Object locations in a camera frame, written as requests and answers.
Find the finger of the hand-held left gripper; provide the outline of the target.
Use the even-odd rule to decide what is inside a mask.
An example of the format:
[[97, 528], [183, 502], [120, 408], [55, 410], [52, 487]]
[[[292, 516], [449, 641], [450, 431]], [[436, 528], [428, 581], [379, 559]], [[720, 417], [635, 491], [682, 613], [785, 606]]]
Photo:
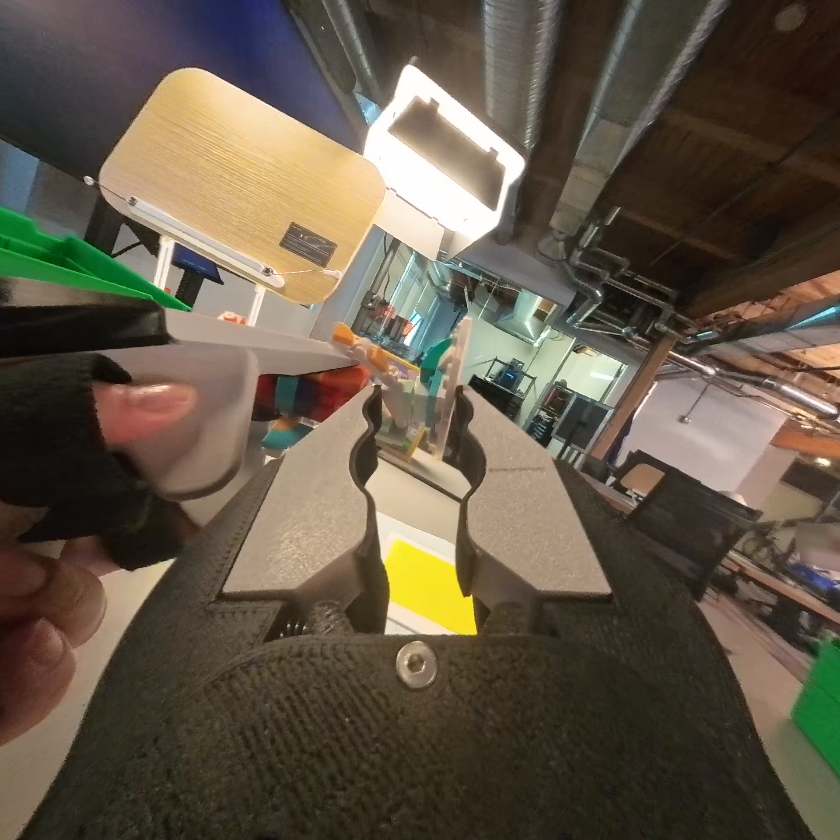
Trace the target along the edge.
[[251, 351], [261, 375], [309, 375], [354, 367], [357, 361], [332, 343], [275, 332], [174, 309], [164, 310], [174, 341]]

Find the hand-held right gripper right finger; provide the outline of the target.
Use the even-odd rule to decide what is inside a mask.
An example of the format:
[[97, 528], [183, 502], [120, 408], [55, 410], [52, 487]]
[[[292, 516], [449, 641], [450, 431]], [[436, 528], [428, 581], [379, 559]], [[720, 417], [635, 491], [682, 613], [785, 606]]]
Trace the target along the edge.
[[530, 630], [546, 605], [610, 603], [612, 588], [548, 451], [467, 386], [455, 396], [455, 443], [469, 484], [455, 566], [477, 630], [493, 614], [513, 613]]

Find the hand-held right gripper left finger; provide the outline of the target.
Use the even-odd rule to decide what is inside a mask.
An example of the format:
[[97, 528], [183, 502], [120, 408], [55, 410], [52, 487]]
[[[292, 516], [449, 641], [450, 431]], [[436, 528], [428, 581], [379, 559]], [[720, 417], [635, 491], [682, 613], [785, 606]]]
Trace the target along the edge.
[[379, 464], [381, 424], [381, 388], [369, 385], [284, 452], [224, 599], [280, 600], [300, 617], [335, 602], [356, 631], [384, 632], [390, 588], [366, 488]]

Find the colourful lego fish model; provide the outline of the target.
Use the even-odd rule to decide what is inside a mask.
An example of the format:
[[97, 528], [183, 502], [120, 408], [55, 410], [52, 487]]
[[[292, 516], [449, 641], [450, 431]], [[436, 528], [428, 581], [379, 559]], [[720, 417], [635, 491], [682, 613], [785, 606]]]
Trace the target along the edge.
[[268, 423], [262, 448], [274, 454], [294, 446], [370, 384], [371, 375], [359, 365], [298, 376], [261, 375], [252, 419]]

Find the white orange lego fin piece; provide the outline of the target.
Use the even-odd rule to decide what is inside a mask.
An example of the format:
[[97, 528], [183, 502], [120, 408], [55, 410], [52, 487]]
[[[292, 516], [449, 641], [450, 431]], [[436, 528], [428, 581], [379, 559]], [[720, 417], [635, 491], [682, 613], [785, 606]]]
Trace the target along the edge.
[[388, 353], [369, 339], [356, 335], [345, 323], [333, 324], [331, 341], [368, 375], [382, 377], [392, 372]]

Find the round white teal lego base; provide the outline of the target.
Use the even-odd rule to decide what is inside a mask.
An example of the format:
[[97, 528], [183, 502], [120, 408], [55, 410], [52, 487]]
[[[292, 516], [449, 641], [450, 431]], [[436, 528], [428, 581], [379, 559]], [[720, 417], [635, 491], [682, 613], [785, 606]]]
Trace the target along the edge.
[[447, 339], [427, 352], [414, 378], [392, 375], [382, 382], [380, 448], [404, 461], [419, 448], [436, 459], [444, 457], [473, 324], [473, 318], [462, 318]]

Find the person's left hand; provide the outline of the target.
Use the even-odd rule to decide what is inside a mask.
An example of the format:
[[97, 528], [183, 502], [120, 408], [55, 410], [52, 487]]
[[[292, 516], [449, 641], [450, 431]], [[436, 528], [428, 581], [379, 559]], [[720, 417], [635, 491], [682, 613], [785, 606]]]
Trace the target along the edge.
[[[92, 389], [104, 443], [123, 448], [177, 423], [196, 404], [185, 384], [97, 384]], [[71, 539], [57, 558], [18, 536], [36, 509], [2, 510], [1, 744], [56, 709], [77, 669], [76, 649], [99, 630], [107, 610], [101, 583], [119, 566], [96, 537]]]

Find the dark blue box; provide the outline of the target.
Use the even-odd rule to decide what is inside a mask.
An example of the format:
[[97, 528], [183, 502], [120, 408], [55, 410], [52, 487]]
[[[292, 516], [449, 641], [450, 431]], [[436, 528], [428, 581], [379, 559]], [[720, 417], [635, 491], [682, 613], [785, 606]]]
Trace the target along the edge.
[[206, 259], [195, 260], [176, 256], [173, 258], [172, 266], [183, 270], [184, 274], [191, 273], [200, 277], [202, 281], [210, 281], [219, 286], [224, 285], [224, 280], [219, 274], [218, 267]]

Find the printed paper leaflets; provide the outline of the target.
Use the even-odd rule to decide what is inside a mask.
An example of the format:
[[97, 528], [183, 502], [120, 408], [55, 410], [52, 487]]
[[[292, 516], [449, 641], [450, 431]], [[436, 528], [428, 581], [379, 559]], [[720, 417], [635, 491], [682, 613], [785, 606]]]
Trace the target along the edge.
[[376, 517], [390, 587], [385, 631], [476, 635], [473, 601], [458, 583], [455, 545], [385, 514]]

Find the light wooden board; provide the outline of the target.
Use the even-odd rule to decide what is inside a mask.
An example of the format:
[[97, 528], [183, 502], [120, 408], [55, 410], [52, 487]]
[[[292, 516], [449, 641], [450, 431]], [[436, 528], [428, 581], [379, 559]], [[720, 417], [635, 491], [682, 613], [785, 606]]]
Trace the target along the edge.
[[126, 217], [302, 306], [333, 294], [385, 199], [362, 155], [197, 68], [163, 78], [97, 184]]

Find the white studio light panel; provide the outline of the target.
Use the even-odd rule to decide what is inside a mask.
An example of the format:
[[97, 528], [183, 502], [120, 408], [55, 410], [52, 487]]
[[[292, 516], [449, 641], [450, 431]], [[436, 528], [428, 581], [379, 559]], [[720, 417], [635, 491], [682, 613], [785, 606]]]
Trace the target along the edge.
[[520, 145], [414, 64], [369, 127], [363, 156], [385, 184], [374, 224], [440, 262], [497, 228], [525, 165]]

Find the green plastic bin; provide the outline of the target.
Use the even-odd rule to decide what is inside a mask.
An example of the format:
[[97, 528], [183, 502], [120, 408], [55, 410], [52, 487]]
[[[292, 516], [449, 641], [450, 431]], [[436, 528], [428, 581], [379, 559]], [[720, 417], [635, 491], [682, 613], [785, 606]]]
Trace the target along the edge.
[[5, 206], [1, 208], [1, 275], [151, 300], [177, 311], [191, 310], [87, 242], [72, 236], [49, 236], [27, 216]]

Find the dark blue partition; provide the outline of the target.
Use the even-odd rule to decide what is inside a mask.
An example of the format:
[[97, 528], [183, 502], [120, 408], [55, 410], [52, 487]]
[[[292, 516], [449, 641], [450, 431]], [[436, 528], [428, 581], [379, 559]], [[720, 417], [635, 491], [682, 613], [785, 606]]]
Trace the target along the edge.
[[161, 80], [183, 68], [362, 150], [290, 9], [274, 1], [2, 1], [2, 140], [95, 175]]

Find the green storage crate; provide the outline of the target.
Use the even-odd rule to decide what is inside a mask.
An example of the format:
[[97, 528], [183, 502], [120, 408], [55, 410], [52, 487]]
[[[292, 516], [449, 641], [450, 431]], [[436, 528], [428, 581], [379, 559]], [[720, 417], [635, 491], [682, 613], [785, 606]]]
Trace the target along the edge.
[[838, 777], [839, 636], [826, 636], [819, 643], [791, 719]]

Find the silver ventilation duct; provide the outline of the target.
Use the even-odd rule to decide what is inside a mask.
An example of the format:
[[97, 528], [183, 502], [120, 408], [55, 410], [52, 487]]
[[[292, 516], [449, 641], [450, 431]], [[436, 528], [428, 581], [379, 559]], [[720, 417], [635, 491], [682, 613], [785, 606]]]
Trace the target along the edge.
[[564, 8], [564, 1], [481, 4], [485, 111], [527, 152], [539, 138]]
[[631, 149], [659, 117], [729, 1], [628, 1], [595, 86], [551, 227], [576, 235]]

